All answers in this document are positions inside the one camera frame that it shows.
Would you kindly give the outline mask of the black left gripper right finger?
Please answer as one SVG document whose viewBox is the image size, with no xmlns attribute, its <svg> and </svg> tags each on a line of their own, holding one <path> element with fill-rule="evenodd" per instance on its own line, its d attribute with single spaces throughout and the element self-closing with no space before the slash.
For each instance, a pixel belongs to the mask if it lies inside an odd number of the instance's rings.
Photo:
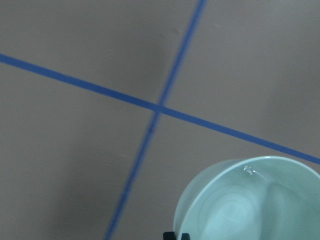
<svg viewBox="0 0 320 240">
<path fill-rule="evenodd" d="M 190 235 L 188 233 L 182 233 L 181 240 L 190 240 Z"/>
</svg>

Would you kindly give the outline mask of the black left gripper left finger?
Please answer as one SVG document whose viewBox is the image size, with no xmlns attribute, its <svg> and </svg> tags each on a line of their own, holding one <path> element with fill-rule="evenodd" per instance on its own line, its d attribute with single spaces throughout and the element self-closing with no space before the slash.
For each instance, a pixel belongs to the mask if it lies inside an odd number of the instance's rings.
<svg viewBox="0 0 320 240">
<path fill-rule="evenodd" d="M 177 237 L 176 237 L 176 234 L 174 231 L 167 231 L 167 232 L 163 233 L 162 239 L 163 240 L 176 240 Z"/>
</svg>

